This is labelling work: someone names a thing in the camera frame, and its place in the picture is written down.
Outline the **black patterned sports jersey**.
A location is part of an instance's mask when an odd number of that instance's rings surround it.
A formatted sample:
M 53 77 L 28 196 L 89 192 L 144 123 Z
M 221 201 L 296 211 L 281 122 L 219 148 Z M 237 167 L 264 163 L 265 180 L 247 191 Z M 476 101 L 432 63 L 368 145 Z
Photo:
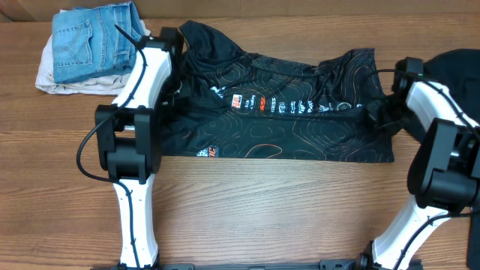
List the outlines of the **black patterned sports jersey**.
M 180 27 L 181 89 L 160 127 L 165 155 L 390 163 L 368 104 L 383 97 L 375 52 L 318 65 L 246 52 L 200 22 Z

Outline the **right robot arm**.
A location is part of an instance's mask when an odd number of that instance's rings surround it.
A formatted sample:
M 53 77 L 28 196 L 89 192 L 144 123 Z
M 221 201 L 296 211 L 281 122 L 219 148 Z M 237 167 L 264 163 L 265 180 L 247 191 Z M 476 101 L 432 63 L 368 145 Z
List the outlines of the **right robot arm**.
M 479 204 L 479 124 L 446 85 L 425 76 L 421 59 L 400 60 L 391 72 L 393 93 L 366 106 L 367 120 L 394 134 L 414 116 L 425 137 L 407 174 L 406 204 L 350 269 L 421 269 L 412 258 L 431 234 Z

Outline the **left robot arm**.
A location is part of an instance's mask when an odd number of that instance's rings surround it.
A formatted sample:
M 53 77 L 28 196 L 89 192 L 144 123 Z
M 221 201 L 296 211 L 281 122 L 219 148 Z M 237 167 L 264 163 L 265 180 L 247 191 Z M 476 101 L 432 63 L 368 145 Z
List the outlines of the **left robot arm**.
M 161 107 L 179 93 L 176 72 L 184 39 L 177 28 L 143 36 L 134 45 L 136 62 L 120 94 L 95 112 L 100 165 L 118 199 L 122 248 L 118 269 L 159 269 L 152 190 L 161 165 L 158 131 Z

